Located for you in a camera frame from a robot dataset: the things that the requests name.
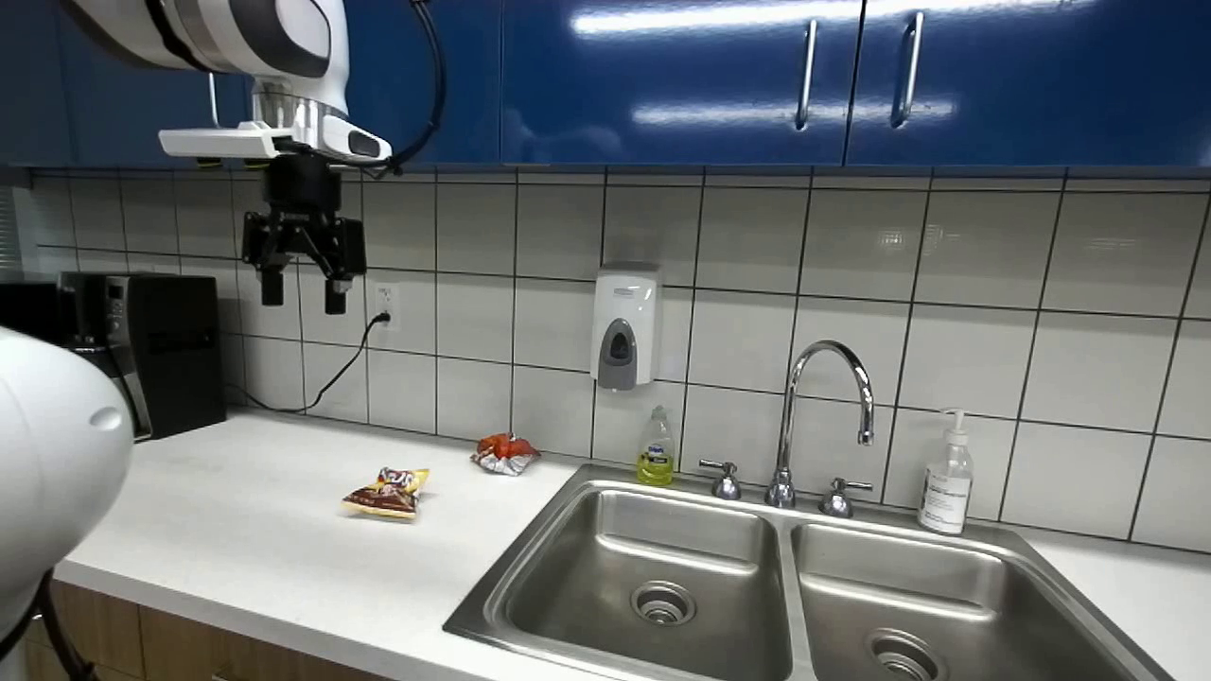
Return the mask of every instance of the white object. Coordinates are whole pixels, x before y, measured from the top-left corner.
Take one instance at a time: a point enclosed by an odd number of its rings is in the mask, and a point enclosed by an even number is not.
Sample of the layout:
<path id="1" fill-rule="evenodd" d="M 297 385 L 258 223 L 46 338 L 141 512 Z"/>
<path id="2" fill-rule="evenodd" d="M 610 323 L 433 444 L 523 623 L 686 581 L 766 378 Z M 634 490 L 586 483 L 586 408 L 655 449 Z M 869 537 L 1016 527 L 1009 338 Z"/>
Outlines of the white object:
<path id="1" fill-rule="evenodd" d="M 273 158 L 280 154 L 274 140 L 293 140 L 325 158 L 389 158 L 387 140 L 345 122 L 345 0 L 174 0 L 157 4 L 161 23 L 143 0 L 71 0 L 68 9 L 132 62 L 258 78 L 249 122 L 239 128 L 161 128 L 166 154 Z"/>
<path id="2" fill-rule="evenodd" d="M 606 391 L 634 391 L 655 376 L 655 272 L 602 272 L 595 294 L 589 378 Z"/>
<path id="3" fill-rule="evenodd" d="M 933 533 L 962 533 L 973 504 L 973 449 L 962 430 L 966 411 L 953 411 L 953 427 L 944 435 L 944 456 L 925 466 L 918 527 Z"/>
<path id="4" fill-rule="evenodd" d="M 108 512 L 128 449 L 128 408 L 97 366 L 0 328 L 0 634 L 42 570 Z M 13 659 L 0 662 L 0 681 L 17 676 Z"/>

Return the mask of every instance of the kitchen sink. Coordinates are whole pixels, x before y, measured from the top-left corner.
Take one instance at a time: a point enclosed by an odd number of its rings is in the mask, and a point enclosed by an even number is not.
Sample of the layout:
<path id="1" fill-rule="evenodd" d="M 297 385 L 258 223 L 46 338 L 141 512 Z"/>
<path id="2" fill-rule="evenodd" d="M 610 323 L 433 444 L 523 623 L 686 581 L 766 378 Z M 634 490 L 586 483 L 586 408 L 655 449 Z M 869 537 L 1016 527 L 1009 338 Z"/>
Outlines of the kitchen sink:
<path id="1" fill-rule="evenodd" d="M 584 469 L 445 622 L 602 676 L 1164 681 L 1007 530 L 938 537 Z"/>

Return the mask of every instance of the white countertop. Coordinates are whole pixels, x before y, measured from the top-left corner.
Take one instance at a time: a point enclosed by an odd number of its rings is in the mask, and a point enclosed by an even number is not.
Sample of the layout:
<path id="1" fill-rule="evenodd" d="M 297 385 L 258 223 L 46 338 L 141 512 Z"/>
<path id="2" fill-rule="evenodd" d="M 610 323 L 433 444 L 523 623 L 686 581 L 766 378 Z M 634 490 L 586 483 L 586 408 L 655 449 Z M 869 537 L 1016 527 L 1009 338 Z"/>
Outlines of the white countertop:
<path id="1" fill-rule="evenodd" d="M 340 512 L 378 466 L 430 469 L 416 522 Z M 134 448 L 122 501 L 56 580 L 383 676 L 586 681 L 442 633 L 572 472 L 483 478 L 450 444 L 240 411 Z M 1025 537 L 1176 681 L 1207 676 L 1211 555 Z"/>

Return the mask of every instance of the food item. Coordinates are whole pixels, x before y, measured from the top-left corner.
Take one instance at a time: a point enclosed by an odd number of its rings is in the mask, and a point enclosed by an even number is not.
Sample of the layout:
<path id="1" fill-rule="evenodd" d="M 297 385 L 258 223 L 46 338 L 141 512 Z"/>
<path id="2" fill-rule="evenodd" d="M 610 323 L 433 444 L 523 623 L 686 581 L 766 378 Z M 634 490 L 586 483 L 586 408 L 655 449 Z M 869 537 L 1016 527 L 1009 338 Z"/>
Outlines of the food item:
<path id="1" fill-rule="evenodd" d="M 374 483 L 364 483 L 345 494 L 353 513 L 383 513 L 383 519 L 416 519 L 416 501 L 428 479 L 428 469 L 378 469 Z"/>
<path id="2" fill-rule="evenodd" d="M 499 472 L 499 478 L 523 478 L 537 460 L 537 449 L 528 439 L 513 439 L 510 430 L 496 430 L 476 444 L 470 460 L 489 472 Z"/>

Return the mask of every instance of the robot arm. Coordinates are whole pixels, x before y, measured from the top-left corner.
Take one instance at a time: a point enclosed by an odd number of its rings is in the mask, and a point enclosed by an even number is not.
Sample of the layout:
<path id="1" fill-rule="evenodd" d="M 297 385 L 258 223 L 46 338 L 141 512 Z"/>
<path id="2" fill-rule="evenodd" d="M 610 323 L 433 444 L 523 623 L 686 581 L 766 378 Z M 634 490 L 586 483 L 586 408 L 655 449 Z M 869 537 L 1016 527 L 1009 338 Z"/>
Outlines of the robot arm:
<path id="1" fill-rule="evenodd" d="M 161 128 L 166 154 L 274 158 L 311 147 L 340 163 L 387 163 L 389 144 L 345 105 L 345 0 L 65 0 L 113 54 L 194 70 L 252 74 L 252 117 L 239 128 Z"/>
<path id="2" fill-rule="evenodd" d="M 102 522 L 128 449 L 128 408 L 97 366 L 0 325 L 0 639 Z"/>

